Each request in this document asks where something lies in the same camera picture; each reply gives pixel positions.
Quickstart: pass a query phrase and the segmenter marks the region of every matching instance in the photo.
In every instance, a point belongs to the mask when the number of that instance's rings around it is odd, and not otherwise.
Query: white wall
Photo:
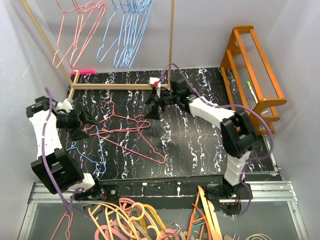
[[[64,77],[38,47],[31,29],[9,1],[0,1],[0,235],[17,239],[32,184],[38,181],[30,163],[37,144],[26,107],[49,87],[56,99],[67,93]]]
[[[279,16],[287,0],[176,0],[174,21],[174,43],[172,61],[181,68],[218,67],[221,64],[231,30],[236,25],[254,25],[261,43],[264,43],[273,24]],[[56,1],[36,0],[53,35],[58,38],[62,13]],[[66,9],[68,1],[60,1]],[[102,63],[98,63],[96,55],[102,45],[109,17],[113,8],[110,0],[105,0],[106,13],[84,51],[76,68],[80,70],[96,70],[97,72],[114,71],[114,48]],[[66,52],[74,39],[77,14],[67,15],[66,32],[63,34],[65,44],[61,44]],[[163,69],[169,61],[171,0],[153,0],[150,17],[140,49],[132,65],[132,70]],[[110,24],[108,43],[119,35],[122,14],[120,11]]]
[[[264,45],[287,98],[278,108],[274,154],[282,175],[292,181],[311,240],[320,235],[319,26],[318,0],[288,0]]]

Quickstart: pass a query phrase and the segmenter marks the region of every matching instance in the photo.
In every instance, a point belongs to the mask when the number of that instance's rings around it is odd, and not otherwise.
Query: black marble table
[[[219,105],[229,103],[219,68],[184,69],[183,72],[207,99]],[[79,83],[145,84],[149,77],[159,77],[160,74],[161,71],[96,73],[81,75]],[[182,78],[182,76],[177,70],[173,70],[172,78]],[[76,90],[73,99],[76,103],[83,104],[92,116],[101,121],[111,113],[111,104],[104,107],[108,101],[114,102],[115,112],[118,115],[130,118],[145,115],[151,108],[144,104],[149,95],[150,91],[144,90]],[[81,162],[84,172],[94,173],[100,180],[224,174],[227,167],[227,154],[217,127],[181,111],[175,105],[169,106],[160,115],[161,120],[150,120],[150,128],[142,130],[141,133],[156,152],[165,156],[166,161],[163,164],[123,150],[103,139],[100,141],[100,147],[98,136],[79,140],[76,143],[79,151],[92,162],[76,150],[70,150],[69,154]],[[99,126],[99,129],[134,127],[137,127],[136,122],[113,116]],[[96,133],[95,127],[88,133]],[[102,136],[142,155],[163,161],[160,156],[153,153],[152,148],[137,132],[114,132],[102,134]],[[66,149],[70,148],[72,142],[68,133],[62,130],[60,138],[62,145]],[[251,156],[261,157],[266,153],[264,139],[259,137]],[[270,159],[250,161],[247,171],[274,171],[274,167]]]

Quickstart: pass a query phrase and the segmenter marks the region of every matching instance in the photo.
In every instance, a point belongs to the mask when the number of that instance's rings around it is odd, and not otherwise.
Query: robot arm
[[[31,163],[33,172],[52,194],[57,193],[43,163],[42,152],[44,149],[50,171],[62,192],[82,188],[86,195],[96,195],[94,192],[97,192],[100,188],[98,180],[90,173],[83,173],[80,164],[68,156],[60,142],[58,129],[67,129],[71,139],[77,141],[89,137],[81,131],[84,124],[96,125],[99,123],[92,118],[82,105],[73,107],[71,102],[65,99],[53,106],[52,114],[47,121],[43,135],[43,126],[49,113],[49,104],[49,99],[42,96],[35,100],[35,104],[26,108],[26,115],[33,125],[38,146],[37,160]]]
[[[246,161],[258,138],[248,114],[244,110],[235,112],[219,108],[203,96],[198,97],[184,79],[171,81],[171,91],[161,87],[158,78],[150,78],[149,85],[152,92],[146,104],[152,105],[152,111],[145,115],[146,119],[160,119],[159,107],[164,111],[167,105],[177,104],[181,110],[203,118],[221,130],[227,169],[219,194],[232,196],[242,185]]]

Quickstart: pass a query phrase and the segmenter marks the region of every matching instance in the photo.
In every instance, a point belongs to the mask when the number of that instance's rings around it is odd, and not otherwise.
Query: wooden frame
[[[256,74],[254,72],[254,69],[252,67],[252,64],[250,62],[250,58],[248,56],[248,53],[246,51],[246,47],[242,41],[242,38],[240,36],[240,32],[241,33],[250,33],[253,39],[253,42],[256,46],[256,49],[258,51],[259,56],[261,57],[261,60],[263,62],[263,65],[266,69],[266,72],[270,78],[270,81],[274,87],[274,90],[277,94],[278,98],[265,98],[265,96],[263,96],[262,91],[259,87],[259,83],[257,81],[257,77]],[[276,122],[280,119],[277,110],[275,108],[275,106],[280,106],[280,105],[284,105],[287,100],[285,99],[280,86],[276,80],[275,74],[271,69],[271,66],[268,62],[268,59],[262,49],[262,46],[258,40],[258,37],[255,33],[254,27],[252,25],[244,25],[244,26],[236,26],[233,28],[228,45],[226,47],[226,51],[221,63],[221,73],[222,73],[222,77],[223,77],[223,81],[226,87],[226,92],[227,92],[227,96],[228,99],[230,101],[230,104],[234,104],[234,100],[233,100],[233,96],[230,90],[230,86],[227,80],[227,75],[226,75],[226,70],[232,70],[233,72],[233,77],[235,79],[237,88],[238,88],[238,92],[239,95],[241,97],[242,100],[242,104],[245,107],[248,107],[248,103],[247,103],[247,99],[242,87],[242,83],[241,83],[241,79],[240,76],[238,74],[238,70],[235,64],[235,60],[234,60],[234,56],[235,55],[242,55],[243,60],[244,60],[244,65],[246,67],[246,70],[249,74],[249,78],[252,82],[253,88],[255,90],[255,93],[257,95],[257,103],[255,105],[255,107],[252,109],[255,113],[259,114],[263,120],[265,120],[265,122],[269,125],[269,127],[271,128],[272,133],[274,133],[274,129],[272,127],[272,122]],[[262,112],[265,109],[269,109],[271,110],[271,115],[262,115]],[[267,130],[264,129],[259,129],[259,126],[261,125],[260,121],[253,115],[253,114],[249,114],[249,117],[251,119],[251,122],[256,130],[256,132],[259,135],[264,135],[267,134]]]
[[[55,55],[55,49],[51,45],[47,35],[45,34],[44,30],[42,29],[40,23],[38,22],[35,14],[33,13],[32,9],[30,8],[27,0],[20,0],[24,10],[28,14],[29,18],[31,19],[33,25],[35,26],[36,30],[38,31],[39,35],[41,36],[42,40],[44,41],[46,47],[49,49],[52,56]],[[173,53],[173,39],[174,39],[174,22],[175,22],[175,3],[176,0],[171,0],[171,19],[170,19],[170,45],[169,45],[169,63],[172,62],[172,53]],[[56,62],[60,62],[60,58],[55,58]],[[71,80],[70,74],[66,71],[65,67],[60,64],[59,69],[61,70],[62,74],[66,78],[71,90],[68,95],[70,99],[72,99],[75,90],[151,90],[148,84],[132,84],[132,83],[110,83],[110,84],[101,84],[101,83],[78,83],[79,80],[79,71],[77,71],[74,80]],[[162,87],[170,89],[170,80],[171,80],[171,65],[169,66],[168,70],[168,84],[161,85]]]

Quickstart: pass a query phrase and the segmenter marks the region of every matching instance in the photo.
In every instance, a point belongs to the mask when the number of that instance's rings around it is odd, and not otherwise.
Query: wooden pole
[[[32,12],[29,4],[27,3],[27,0],[20,0],[22,6],[24,7],[24,10],[26,11],[26,13],[28,14],[29,18],[31,19],[33,25],[35,26],[36,30],[38,31],[38,33],[40,34],[42,40],[44,41],[44,44],[46,45],[46,47],[49,49],[50,53],[52,54],[52,56],[55,55],[56,51],[55,49],[52,47],[47,35],[45,34],[44,30],[42,29],[40,23],[38,22],[37,18],[35,17],[34,13]],[[55,58],[56,62],[60,62],[59,57]],[[65,79],[67,80],[68,84],[70,85],[70,87],[72,88],[72,81],[70,78],[70,74],[66,71],[65,67],[60,64],[59,66],[62,74],[64,75]]]
[[[172,63],[172,48],[174,42],[174,25],[175,25],[175,4],[176,0],[171,0],[171,21],[170,21],[170,46],[169,46],[169,63]],[[170,90],[171,65],[168,70],[168,89]]]

